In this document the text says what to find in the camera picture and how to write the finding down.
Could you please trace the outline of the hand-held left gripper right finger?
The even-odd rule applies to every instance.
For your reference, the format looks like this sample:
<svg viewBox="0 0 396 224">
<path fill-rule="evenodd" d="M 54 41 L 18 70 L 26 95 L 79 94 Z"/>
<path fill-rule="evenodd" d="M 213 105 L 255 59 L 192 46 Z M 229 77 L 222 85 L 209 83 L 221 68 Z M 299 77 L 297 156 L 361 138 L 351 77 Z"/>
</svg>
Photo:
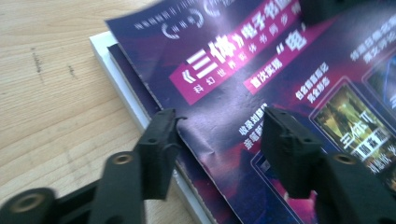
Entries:
<svg viewBox="0 0 396 224">
<path fill-rule="evenodd" d="M 295 117 L 278 108 L 265 108 L 262 127 L 261 151 L 277 178 L 291 198 L 307 199 L 321 143 Z"/>
</svg>

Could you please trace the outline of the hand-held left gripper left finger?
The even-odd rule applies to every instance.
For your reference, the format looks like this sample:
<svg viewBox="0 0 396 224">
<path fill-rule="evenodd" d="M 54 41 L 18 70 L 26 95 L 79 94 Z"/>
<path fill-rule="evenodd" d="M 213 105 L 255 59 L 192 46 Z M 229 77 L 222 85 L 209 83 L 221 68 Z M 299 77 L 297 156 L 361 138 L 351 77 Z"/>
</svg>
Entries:
<svg viewBox="0 0 396 224">
<path fill-rule="evenodd" d="M 157 112 L 137 143 L 141 158 L 143 198 L 166 198 L 176 158 L 181 150 L 175 109 Z"/>
</svg>

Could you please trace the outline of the white book with picture grid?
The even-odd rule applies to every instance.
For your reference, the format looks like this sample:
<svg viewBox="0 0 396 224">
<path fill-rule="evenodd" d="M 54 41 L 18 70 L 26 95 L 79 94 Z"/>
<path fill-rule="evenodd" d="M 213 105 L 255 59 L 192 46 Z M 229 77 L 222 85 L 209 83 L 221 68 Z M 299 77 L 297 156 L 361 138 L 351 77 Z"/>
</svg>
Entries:
<svg viewBox="0 0 396 224">
<path fill-rule="evenodd" d="M 106 71 L 119 97 L 133 118 L 139 132 L 143 133 L 149 126 L 152 115 L 157 112 L 153 99 L 141 83 L 134 70 L 127 62 L 118 46 L 118 42 L 110 32 L 104 32 L 90 37 L 92 50 Z M 173 181 L 181 201 L 186 205 L 194 221 L 198 224 L 215 224 L 210 210 L 194 180 L 203 180 L 204 190 L 211 191 L 210 181 L 200 165 L 186 150 L 182 150 L 177 158 L 173 172 Z"/>
</svg>

